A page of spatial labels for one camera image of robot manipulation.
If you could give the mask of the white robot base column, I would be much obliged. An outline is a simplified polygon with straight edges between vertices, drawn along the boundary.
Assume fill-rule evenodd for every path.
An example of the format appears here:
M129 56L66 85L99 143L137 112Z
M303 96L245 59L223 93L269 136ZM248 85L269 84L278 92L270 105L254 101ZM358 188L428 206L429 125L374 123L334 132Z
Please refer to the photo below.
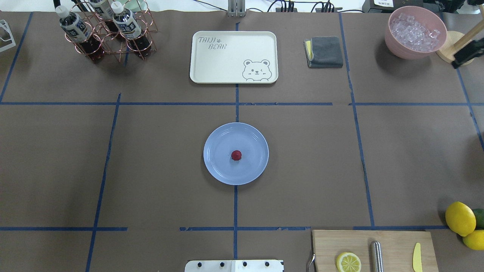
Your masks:
M192 260L185 272L284 272L283 260Z

